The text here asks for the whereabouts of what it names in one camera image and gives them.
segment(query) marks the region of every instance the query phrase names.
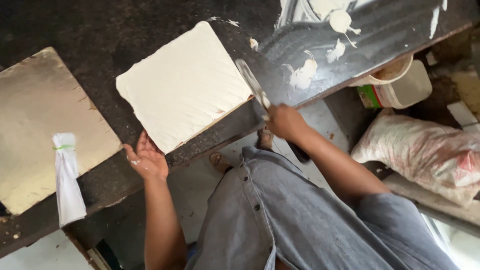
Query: man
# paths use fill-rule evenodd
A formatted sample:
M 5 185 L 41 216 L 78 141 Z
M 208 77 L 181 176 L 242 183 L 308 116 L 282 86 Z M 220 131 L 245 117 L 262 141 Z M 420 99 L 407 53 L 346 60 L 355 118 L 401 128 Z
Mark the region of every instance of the man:
M 168 167 L 145 132 L 135 153 L 147 210 L 145 265 L 158 269 L 457 269 L 415 206 L 309 127 L 292 107 L 270 109 L 276 136 L 297 144 L 341 200 L 312 185 L 286 158 L 244 147 L 208 200 L 198 251 L 187 249 L 167 187 Z M 261 133 L 260 145 L 272 136 Z

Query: plastic bucket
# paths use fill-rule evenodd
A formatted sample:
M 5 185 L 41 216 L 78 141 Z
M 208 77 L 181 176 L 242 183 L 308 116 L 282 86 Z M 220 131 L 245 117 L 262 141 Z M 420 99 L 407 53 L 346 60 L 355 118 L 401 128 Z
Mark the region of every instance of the plastic bucket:
M 386 85 L 392 83 L 407 73 L 412 65 L 412 61 L 413 55 L 411 57 L 398 60 L 372 75 L 361 78 L 349 86 Z
M 432 93 L 432 83 L 423 63 L 413 61 L 408 72 L 391 84 L 358 86 L 366 108 L 404 109 L 426 99 Z

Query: dark granite countertop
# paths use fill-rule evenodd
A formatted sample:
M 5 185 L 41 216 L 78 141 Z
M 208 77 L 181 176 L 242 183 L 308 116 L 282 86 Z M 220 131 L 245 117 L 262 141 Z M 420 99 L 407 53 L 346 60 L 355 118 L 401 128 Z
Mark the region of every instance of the dark granite countertop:
M 353 37 L 359 49 L 347 45 L 341 61 L 328 64 L 324 55 L 338 33 L 326 23 L 290 24 L 288 18 L 287 24 L 274 32 L 281 12 L 279 0 L 3 1 L 0 66 L 7 68 L 53 46 L 120 140 L 134 144 L 143 128 L 118 94 L 115 77 L 201 20 L 220 16 L 238 21 L 241 27 L 222 21 L 211 24 L 232 58 L 242 57 L 249 63 L 274 103 L 298 105 L 328 95 L 355 80 L 353 76 L 372 73 L 387 61 L 419 51 L 480 18 L 475 1 L 451 1 L 448 10 L 440 14 L 434 39 L 429 39 L 432 8 L 439 4 L 439 0 L 375 0 L 353 10 L 355 27 L 362 28 L 361 36 Z M 260 53 L 248 46 L 250 37 L 261 42 Z M 289 74 L 280 65 L 300 66 L 306 59 L 305 49 L 317 60 L 317 74 L 309 89 L 289 91 Z M 255 113 L 257 106 L 255 100 L 245 103 L 168 154 L 171 171 L 258 129 L 263 123 Z M 89 214 L 143 187 L 123 151 L 78 182 Z M 71 228 L 80 229 L 80 224 Z M 51 195 L 24 214 L 0 223 L 0 257 L 56 229 L 56 198 Z M 13 239 L 12 232 L 20 237 Z

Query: hand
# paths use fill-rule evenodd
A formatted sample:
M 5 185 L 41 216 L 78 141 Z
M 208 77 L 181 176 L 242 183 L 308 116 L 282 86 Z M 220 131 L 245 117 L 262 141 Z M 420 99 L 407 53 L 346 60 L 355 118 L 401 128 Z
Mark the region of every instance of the hand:
M 297 109 L 285 104 L 268 108 L 270 120 L 266 122 L 268 129 L 277 137 L 296 143 L 311 128 L 307 125 Z
M 143 130 L 140 134 L 137 142 L 137 153 L 135 153 L 133 148 L 128 144 L 124 144 L 123 147 L 127 151 L 127 160 L 130 162 L 130 166 L 134 168 L 144 180 L 167 180 L 168 165 L 165 156 L 148 136 L 147 131 Z

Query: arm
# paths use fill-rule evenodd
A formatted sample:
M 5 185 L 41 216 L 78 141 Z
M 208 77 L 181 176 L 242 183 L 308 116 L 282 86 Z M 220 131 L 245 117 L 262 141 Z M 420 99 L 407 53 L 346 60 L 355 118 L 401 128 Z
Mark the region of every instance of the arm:
M 143 177 L 145 185 L 147 270 L 183 269 L 187 246 L 167 186 L 168 166 L 163 154 L 144 130 L 135 153 L 124 144 L 130 165 Z
M 281 104 L 269 113 L 268 128 L 302 148 L 345 203 L 356 205 L 366 195 L 390 192 L 373 173 L 309 127 L 296 109 Z

